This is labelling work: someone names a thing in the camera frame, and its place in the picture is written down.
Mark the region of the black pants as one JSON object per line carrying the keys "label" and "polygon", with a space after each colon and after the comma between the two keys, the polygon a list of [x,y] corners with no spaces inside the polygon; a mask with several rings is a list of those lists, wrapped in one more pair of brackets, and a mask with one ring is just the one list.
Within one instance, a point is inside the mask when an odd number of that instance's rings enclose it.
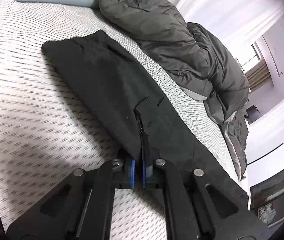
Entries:
{"label": "black pants", "polygon": [[144,132],[148,152],[174,163],[183,180],[199,167],[248,205],[248,194],[195,137],[148,71],[104,31],[47,41],[42,52],[87,111],[133,159],[141,160]]}

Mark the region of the dark glass wardrobe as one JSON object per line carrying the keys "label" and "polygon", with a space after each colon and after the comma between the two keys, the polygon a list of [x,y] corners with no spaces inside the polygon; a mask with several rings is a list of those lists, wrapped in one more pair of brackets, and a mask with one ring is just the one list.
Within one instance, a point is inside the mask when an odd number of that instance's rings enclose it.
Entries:
{"label": "dark glass wardrobe", "polygon": [[273,228],[284,221],[284,169],[250,188],[250,210]]}

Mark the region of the white patterned mattress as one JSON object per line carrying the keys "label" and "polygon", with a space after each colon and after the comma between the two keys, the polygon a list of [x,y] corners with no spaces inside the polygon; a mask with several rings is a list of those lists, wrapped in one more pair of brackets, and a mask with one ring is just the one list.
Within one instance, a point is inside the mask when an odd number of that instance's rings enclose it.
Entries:
{"label": "white patterned mattress", "polygon": [[75,168],[93,170],[118,144],[44,58],[42,44],[104,30],[154,78],[194,135],[233,180],[219,127],[125,33],[96,10],[0,0],[0,215],[7,228]]}

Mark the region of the dark grey duvet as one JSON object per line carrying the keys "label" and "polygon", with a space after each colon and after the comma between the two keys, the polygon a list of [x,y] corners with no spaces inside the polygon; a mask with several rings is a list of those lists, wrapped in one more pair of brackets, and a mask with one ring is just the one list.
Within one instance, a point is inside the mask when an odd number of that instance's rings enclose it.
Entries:
{"label": "dark grey duvet", "polygon": [[98,0],[103,16],[124,29],[190,98],[204,103],[224,136],[239,179],[247,167],[243,108],[249,83],[227,48],[203,26],[186,22],[168,0]]}

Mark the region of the brown curtain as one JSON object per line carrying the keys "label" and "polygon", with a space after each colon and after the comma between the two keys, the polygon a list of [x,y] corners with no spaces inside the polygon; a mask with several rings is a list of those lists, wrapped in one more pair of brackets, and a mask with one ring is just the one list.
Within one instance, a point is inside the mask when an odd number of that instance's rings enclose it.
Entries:
{"label": "brown curtain", "polygon": [[245,77],[252,92],[271,81],[271,75],[264,59],[259,60],[253,68],[247,71]]}

